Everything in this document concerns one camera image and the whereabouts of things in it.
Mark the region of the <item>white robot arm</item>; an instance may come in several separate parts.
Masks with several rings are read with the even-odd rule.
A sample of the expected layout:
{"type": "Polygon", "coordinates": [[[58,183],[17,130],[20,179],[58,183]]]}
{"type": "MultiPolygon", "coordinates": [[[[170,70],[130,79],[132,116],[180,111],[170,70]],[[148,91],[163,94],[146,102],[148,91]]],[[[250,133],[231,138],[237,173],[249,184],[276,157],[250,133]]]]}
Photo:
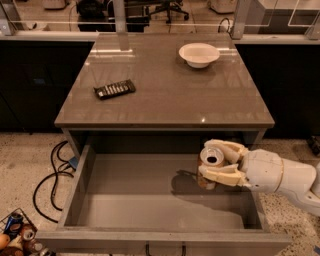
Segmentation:
{"type": "Polygon", "coordinates": [[[212,139],[199,153],[197,180],[205,189],[216,184],[278,193],[296,207],[320,215],[319,166],[280,157],[263,149],[212,139]]]}

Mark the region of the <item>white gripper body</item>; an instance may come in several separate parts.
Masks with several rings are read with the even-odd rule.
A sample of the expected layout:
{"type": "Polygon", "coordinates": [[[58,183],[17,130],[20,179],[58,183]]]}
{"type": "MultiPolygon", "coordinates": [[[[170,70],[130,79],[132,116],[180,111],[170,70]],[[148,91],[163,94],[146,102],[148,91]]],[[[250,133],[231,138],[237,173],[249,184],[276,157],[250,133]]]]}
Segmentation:
{"type": "Polygon", "coordinates": [[[282,179],[282,158],[273,152],[262,149],[248,152],[240,164],[245,173],[246,187],[251,191],[275,192],[282,179]]]}

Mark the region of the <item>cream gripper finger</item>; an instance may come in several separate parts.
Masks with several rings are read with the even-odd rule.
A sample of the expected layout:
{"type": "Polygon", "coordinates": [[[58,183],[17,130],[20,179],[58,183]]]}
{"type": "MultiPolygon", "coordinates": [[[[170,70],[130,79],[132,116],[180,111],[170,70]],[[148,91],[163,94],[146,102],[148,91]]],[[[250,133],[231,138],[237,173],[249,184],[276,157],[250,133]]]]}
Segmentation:
{"type": "Polygon", "coordinates": [[[214,181],[216,184],[223,184],[227,186],[245,186],[248,184],[244,172],[238,170],[237,164],[227,165],[220,168],[204,166],[198,167],[198,170],[208,180],[214,181]]]}
{"type": "Polygon", "coordinates": [[[204,143],[204,146],[206,148],[216,147],[220,149],[224,154],[224,158],[232,164],[241,161],[243,157],[249,152],[249,149],[243,144],[218,139],[209,140],[204,143]]]}

